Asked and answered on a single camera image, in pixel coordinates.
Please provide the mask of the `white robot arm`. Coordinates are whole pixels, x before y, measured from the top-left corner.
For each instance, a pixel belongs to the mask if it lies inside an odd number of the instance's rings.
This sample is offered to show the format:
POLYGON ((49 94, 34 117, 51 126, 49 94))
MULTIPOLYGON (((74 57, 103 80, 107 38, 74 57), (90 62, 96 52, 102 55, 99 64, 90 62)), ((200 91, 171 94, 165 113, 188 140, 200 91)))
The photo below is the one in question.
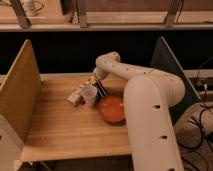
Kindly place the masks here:
POLYGON ((125 64, 110 52, 96 58, 92 77, 115 74, 127 81, 124 113, 134 171, 184 171, 169 108, 185 95, 178 76, 158 69, 125 64))

